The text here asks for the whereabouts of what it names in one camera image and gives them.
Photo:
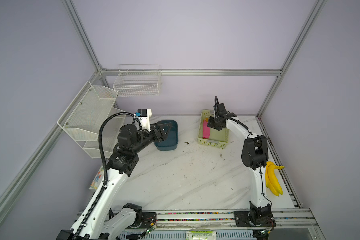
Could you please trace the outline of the pink paper napkin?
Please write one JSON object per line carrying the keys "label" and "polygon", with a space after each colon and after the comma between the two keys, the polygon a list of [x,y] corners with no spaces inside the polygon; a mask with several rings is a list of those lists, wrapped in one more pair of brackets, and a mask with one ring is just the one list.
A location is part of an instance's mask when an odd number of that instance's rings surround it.
{"label": "pink paper napkin", "polygon": [[202,138],[209,139],[211,134],[211,128],[208,127],[208,122],[203,120],[203,131],[202,131]]}

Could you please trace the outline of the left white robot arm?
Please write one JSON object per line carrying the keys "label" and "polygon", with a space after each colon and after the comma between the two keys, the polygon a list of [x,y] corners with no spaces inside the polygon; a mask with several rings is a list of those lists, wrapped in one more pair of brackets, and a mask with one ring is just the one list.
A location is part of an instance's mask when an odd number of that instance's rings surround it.
{"label": "left white robot arm", "polygon": [[[103,146],[103,132],[108,122],[119,116],[130,116],[132,124],[120,128],[118,142],[109,158]],[[99,188],[91,198],[79,219],[69,230],[61,230],[58,240],[117,240],[128,227],[142,224],[142,207],[127,203],[117,215],[110,210],[118,192],[130,177],[139,161],[139,152],[151,143],[165,141],[172,128],[171,123],[150,123],[150,110],[139,109],[135,114],[115,113],[105,119],[99,129],[98,144],[103,166]]]}

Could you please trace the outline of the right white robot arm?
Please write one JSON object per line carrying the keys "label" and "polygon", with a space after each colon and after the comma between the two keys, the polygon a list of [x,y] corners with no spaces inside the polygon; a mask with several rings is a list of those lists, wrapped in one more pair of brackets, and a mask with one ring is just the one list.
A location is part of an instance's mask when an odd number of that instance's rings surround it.
{"label": "right white robot arm", "polygon": [[207,126],[221,131],[228,129],[243,140],[241,160],[250,169],[252,181],[251,200],[247,223],[259,227],[272,215],[272,202],[266,194],[266,165],[269,159],[267,138],[253,133],[238,116],[226,110],[225,105],[215,98],[214,115],[209,117]]}

